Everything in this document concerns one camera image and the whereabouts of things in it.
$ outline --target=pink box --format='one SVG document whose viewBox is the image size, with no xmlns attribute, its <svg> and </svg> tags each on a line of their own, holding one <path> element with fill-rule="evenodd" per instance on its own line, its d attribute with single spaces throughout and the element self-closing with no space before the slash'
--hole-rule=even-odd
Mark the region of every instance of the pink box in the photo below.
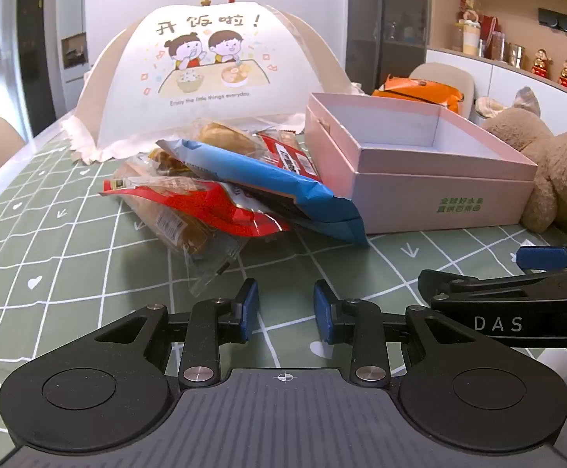
<svg viewBox="0 0 567 468">
<path fill-rule="evenodd" d="M 367 234 L 517 224 L 537 172 L 443 107 L 381 96 L 313 93 L 305 143 Z"/>
</svg>

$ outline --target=box lid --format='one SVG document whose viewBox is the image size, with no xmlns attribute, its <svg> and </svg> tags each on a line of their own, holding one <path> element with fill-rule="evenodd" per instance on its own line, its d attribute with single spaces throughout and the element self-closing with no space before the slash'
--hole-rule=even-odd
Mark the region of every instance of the box lid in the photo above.
<svg viewBox="0 0 567 468">
<path fill-rule="evenodd" d="M 438 105 L 312 93 L 308 107 L 358 173 L 532 181 L 537 172 L 522 153 Z"/>
</svg>

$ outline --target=metal screw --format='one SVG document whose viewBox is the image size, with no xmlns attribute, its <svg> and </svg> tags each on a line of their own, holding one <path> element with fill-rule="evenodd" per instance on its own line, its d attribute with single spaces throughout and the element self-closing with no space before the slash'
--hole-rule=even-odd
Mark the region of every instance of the metal screw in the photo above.
<svg viewBox="0 0 567 468">
<path fill-rule="evenodd" d="M 355 371 L 357 378 L 365 382 L 378 382 L 383 380 L 387 373 L 382 367 L 375 365 L 364 365 L 361 366 L 357 371 Z"/>
<path fill-rule="evenodd" d="M 213 376 L 214 372 L 204 365 L 195 365 L 183 372 L 183 377 L 191 382 L 206 382 Z"/>
</svg>

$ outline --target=rice bowl illustration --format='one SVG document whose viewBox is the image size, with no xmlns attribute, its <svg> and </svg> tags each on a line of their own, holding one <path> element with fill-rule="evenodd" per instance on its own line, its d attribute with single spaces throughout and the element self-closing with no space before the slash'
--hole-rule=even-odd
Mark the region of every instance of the rice bowl illustration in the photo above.
<svg viewBox="0 0 567 468">
<path fill-rule="evenodd" d="M 182 73 L 177 78 L 177 86 L 184 93 L 194 93 L 203 84 L 204 77 L 193 71 Z"/>
<path fill-rule="evenodd" d="M 239 88 L 244 86 L 248 81 L 248 74 L 251 71 L 251 67 L 246 64 L 231 65 L 223 69 L 220 73 L 221 82 L 228 88 Z"/>
</svg>

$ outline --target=orange bag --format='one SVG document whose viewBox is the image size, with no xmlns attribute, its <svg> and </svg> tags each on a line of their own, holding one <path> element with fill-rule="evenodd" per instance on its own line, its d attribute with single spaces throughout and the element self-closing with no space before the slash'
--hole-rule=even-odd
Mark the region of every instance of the orange bag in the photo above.
<svg viewBox="0 0 567 468">
<path fill-rule="evenodd" d="M 459 102 L 463 101 L 463 93 L 451 86 L 407 77 L 388 77 L 385 84 L 372 95 L 434 103 L 457 114 Z"/>
</svg>

